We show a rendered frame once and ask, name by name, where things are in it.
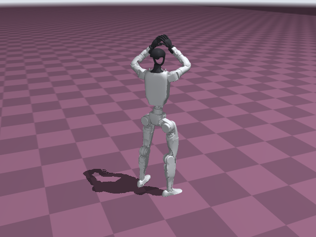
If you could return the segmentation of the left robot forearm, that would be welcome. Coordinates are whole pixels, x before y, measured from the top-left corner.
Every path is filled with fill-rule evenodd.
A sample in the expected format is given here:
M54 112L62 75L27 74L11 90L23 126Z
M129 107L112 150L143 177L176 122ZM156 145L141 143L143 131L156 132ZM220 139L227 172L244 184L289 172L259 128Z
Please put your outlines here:
M138 56L136 56L133 61L131 62L131 65L135 65L136 62L142 62L148 55L150 55L149 52L150 48L147 47L145 50L143 50Z

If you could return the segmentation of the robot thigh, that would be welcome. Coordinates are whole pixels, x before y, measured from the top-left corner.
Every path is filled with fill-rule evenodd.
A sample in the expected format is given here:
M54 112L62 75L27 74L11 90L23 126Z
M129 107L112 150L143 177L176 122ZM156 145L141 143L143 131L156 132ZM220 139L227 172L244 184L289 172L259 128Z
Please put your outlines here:
M144 115L141 118L143 126L143 147L141 149L142 156L148 156L150 154L150 146L155 130L155 125L149 123L149 114Z
M164 118L161 121L161 125L162 125L162 130L165 133L167 133L166 141L167 141L169 153L163 156L163 161L164 163L166 163L166 158L168 156L173 156L174 159L176 158L176 155L178 152L179 137L178 137L177 127L174 121Z

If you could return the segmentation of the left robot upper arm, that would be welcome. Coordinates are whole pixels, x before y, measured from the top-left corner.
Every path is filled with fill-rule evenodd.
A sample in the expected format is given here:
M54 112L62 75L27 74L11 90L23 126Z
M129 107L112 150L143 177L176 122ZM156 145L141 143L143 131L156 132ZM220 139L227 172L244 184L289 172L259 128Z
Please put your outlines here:
M136 74L138 75L140 79L144 80L144 75L145 75L145 72L147 71L146 69L142 69L138 62L136 62L135 65L131 65L131 68L136 72Z

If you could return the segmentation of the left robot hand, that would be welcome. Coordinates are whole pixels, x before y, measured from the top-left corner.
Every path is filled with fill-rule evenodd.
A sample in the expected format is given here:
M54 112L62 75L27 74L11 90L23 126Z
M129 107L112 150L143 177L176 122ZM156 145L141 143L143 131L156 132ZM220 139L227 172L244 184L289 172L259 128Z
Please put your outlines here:
M150 50L149 50L149 54L151 53L151 51L154 49L154 48L156 48L157 46L160 46L160 45L162 45L162 44L158 44L159 42L161 42L162 40L160 40L160 39L157 39L159 36L157 36L156 37L156 39L152 42L152 44L151 45L149 45L149 48L150 48Z

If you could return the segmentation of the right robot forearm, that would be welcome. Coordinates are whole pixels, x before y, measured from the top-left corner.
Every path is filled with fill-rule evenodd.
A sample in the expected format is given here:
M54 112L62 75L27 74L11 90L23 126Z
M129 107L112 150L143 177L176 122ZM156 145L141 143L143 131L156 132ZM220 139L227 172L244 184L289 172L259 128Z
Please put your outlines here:
M182 64L184 63L185 66L190 66L189 60L179 51L176 47L171 48L173 50L173 55L179 60L179 62Z

